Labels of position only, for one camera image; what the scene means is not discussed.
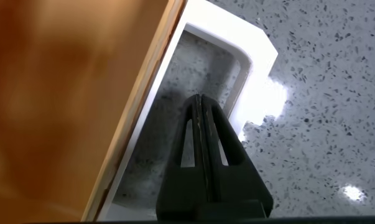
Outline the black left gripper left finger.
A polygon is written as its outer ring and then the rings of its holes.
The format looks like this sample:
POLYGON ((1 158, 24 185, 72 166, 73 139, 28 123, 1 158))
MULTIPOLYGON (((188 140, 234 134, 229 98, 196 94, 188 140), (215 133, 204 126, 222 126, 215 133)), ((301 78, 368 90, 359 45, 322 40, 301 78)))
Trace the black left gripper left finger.
POLYGON ((203 131, 200 96, 189 97, 182 106, 174 141, 156 203, 158 220, 194 220, 197 206, 206 203, 207 178, 203 162, 203 131), (192 122, 193 167, 182 167, 181 161, 187 131, 192 122))

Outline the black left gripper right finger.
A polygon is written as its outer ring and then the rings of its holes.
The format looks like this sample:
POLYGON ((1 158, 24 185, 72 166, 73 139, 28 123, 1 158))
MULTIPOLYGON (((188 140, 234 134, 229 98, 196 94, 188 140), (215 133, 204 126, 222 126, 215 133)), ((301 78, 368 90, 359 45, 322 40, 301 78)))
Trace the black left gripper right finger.
POLYGON ((272 195, 220 105, 203 95, 201 112, 210 205, 219 208, 224 219, 269 217, 273 209, 272 195))

